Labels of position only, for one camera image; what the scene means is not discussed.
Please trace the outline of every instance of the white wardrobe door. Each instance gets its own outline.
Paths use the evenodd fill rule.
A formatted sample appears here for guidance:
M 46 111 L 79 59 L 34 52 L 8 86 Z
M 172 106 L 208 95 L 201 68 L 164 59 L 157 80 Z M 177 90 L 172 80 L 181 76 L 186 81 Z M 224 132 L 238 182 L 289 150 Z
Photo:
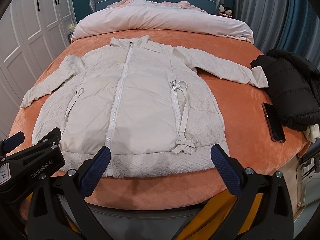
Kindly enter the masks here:
M 3 73 L 0 71 L 0 140 L 9 136 L 12 124 L 19 111 L 20 99 L 14 93 Z
M 70 26 L 74 23 L 71 10 L 71 0 L 58 0 L 59 14 L 65 37 L 68 40 L 68 34 L 70 33 Z
M 46 35 L 53 47 L 53 57 L 56 58 L 67 47 L 65 33 L 61 24 L 58 12 L 58 3 L 56 0 L 38 0 L 39 1 L 39 16 Z
M 11 126 L 21 104 L 21 99 L 13 91 L 3 72 L 7 73 L 9 80 L 17 72 L 18 68 L 21 68 L 21 71 L 26 75 L 30 75 L 29 63 L 25 54 L 15 35 L 9 7 L 0 20 L 0 140 L 9 136 Z M 15 65 L 15 61 L 20 61 L 21 65 Z M 18 91 L 26 86 L 25 84 L 19 85 L 20 87 L 17 87 Z
M 5 136 L 1 131 L 0 131 L 0 141 L 3 141 L 4 139 L 7 139 L 8 136 Z
M 14 0 L 15 24 L 23 39 L 28 54 L 39 75 L 52 62 L 53 55 L 43 25 L 40 23 L 36 0 Z
M 40 76 L 29 57 L 15 20 L 13 3 L 0 20 L 0 68 L 20 100 Z

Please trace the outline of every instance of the drawstring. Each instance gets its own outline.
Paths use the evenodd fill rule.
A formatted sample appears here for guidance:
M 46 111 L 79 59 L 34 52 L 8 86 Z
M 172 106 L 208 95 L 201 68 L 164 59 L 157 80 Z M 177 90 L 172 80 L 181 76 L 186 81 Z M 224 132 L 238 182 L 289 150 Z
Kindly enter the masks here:
M 172 152 L 175 154 L 180 153 L 182 150 L 185 154 L 192 154 L 195 151 L 194 144 L 196 143 L 196 140 L 194 138 L 187 140 L 184 135 L 186 131 L 188 116 L 189 116 L 189 95 L 188 95 L 187 87 L 188 85 L 185 81 L 179 81 L 178 84 L 176 85 L 176 88 L 182 90 L 183 95 L 186 99 L 186 104 L 184 105 L 181 123 L 179 127 L 180 141 L 176 142 L 177 147 L 174 150 L 172 150 Z

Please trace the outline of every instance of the black puffer jacket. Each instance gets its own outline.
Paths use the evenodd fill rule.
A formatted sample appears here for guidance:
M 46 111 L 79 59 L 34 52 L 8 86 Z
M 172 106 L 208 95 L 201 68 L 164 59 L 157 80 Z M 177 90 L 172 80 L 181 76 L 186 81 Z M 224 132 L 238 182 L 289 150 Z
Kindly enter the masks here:
M 305 131 L 320 124 L 320 73 L 312 62 L 285 50 L 272 49 L 251 62 L 262 66 L 266 89 L 282 124 Z

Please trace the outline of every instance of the quilted fabric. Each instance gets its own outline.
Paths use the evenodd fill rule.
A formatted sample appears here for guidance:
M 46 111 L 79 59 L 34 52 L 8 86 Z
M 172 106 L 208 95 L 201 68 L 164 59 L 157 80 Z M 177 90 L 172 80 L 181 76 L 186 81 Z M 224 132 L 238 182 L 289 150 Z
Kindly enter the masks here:
M 224 122 L 196 67 L 219 78 L 268 86 L 261 67 L 251 71 L 205 51 L 152 42 L 148 35 L 112 38 L 110 45 L 81 59 L 67 56 L 56 72 L 28 91 L 23 105 L 59 87 L 43 105 L 32 141 L 58 127 L 64 171 L 77 169 L 104 145 L 112 155 L 104 176 L 156 177 L 213 168 L 212 145 L 228 153 Z M 172 82 L 187 88 L 172 89 Z

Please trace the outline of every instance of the orange blanket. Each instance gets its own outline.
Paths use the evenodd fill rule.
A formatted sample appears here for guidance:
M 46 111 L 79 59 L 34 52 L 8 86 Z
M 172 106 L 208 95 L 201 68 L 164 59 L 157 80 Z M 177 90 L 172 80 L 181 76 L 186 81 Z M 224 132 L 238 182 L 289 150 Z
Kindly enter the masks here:
M 152 41 L 172 46 L 196 48 L 217 57 L 232 60 L 250 68 L 250 62 L 261 52 L 246 41 L 207 34 L 171 30 L 128 30 L 83 38 L 73 42 L 41 75 L 37 83 L 55 71 L 65 56 L 79 57 L 86 52 L 108 45 L 115 37 L 133 38 L 149 34 Z M 276 143 L 270 138 L 261 104 L 271 103 L 268 95 L 251 85 L 222 80 L 204 71 L 198 72 L 214 94 L 225 122 L 226 141 L 230 156 L 244 167 L 257 173 L 270 174 L 287 163 L 297 153 L 303 154 L 309 144 L 302 132 L 284 127 L 286 142 Z M 31 106 L 20 109 L 11 129 L 25 134 L 25 142 L 16 150 L 31 146 L 31 135 L 44 96 Z M 226 187 L 216 169 L 177 174 L 158 178 L 102 178 L 88 203 L 128 210 L 160 210 L 201 203 L 219 194 Z

